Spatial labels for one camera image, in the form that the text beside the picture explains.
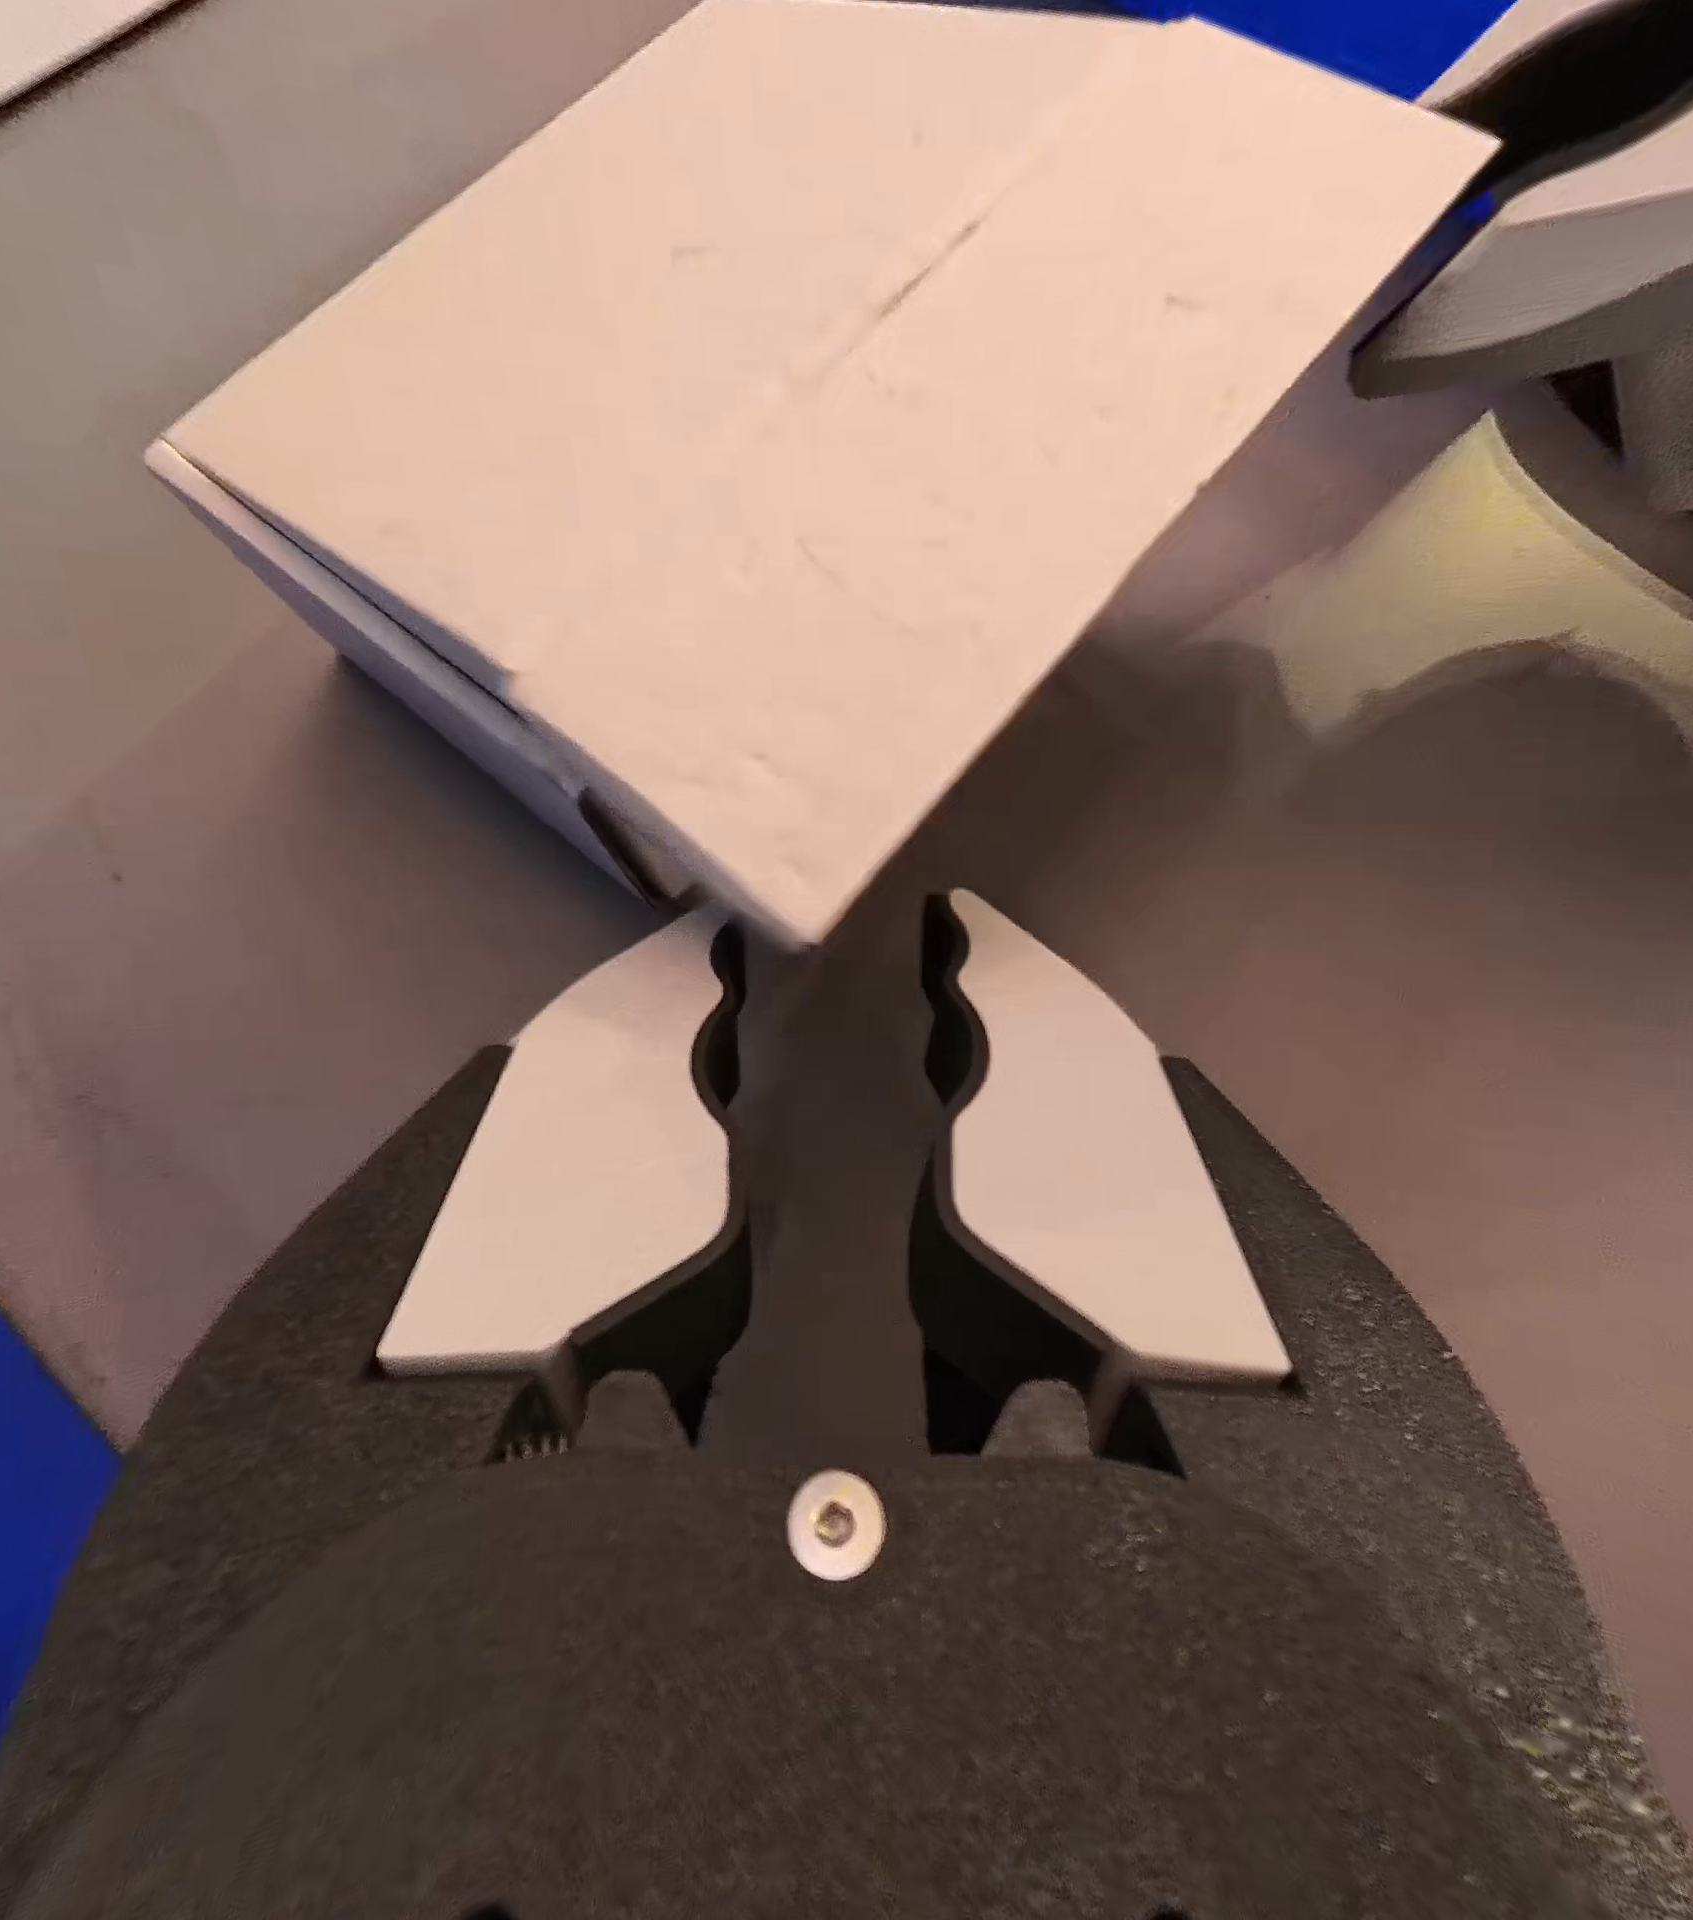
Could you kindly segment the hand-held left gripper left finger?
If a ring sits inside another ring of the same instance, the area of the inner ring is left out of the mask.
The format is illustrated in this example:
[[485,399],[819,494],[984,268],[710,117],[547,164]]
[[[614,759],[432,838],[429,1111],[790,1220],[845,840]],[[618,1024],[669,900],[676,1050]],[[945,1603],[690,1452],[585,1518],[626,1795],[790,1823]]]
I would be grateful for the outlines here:
[[389,1377],[522,1377],[514,1428],[579,1443],[612,1375],[688,1446],[752,1304],[732,1157],[746,939],[699,906],[520,1028],[377,1347]]

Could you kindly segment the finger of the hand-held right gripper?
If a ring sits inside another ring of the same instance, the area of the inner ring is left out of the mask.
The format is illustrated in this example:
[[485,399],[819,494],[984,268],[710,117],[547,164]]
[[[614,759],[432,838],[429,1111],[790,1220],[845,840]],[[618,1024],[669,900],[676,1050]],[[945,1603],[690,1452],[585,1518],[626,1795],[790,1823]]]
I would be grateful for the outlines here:
[[1363,397],[1608,364],[1627,472],[1693,511],[1693,103],[1518,190],[1353,356]]
[[1490,135],[1490,164],[1614,152],[1693,109],[1693,2],[1581,6],[1544,27],[1515,27],[1425,103]]

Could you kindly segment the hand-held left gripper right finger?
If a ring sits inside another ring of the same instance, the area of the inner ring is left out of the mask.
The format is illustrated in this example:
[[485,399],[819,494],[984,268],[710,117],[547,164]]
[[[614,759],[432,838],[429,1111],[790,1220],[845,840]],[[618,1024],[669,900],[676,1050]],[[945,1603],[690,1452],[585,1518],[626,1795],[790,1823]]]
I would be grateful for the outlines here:
[[1178,1456],[1150,1394],[1291,1394],[1297,1368],[1136,1017],[969,890],[923,909],[941,1116],[911,1214],[934,1454],[982,1454],[1026,1385],[1086,1452]]

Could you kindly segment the white cardboard mailer box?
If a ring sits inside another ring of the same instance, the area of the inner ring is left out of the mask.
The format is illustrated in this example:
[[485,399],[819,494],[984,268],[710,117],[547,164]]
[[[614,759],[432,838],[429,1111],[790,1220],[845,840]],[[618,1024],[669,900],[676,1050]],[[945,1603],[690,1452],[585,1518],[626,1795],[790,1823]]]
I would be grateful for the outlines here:
[[147,467],[812,947],[1496,150],[1201,21],[698,6]]

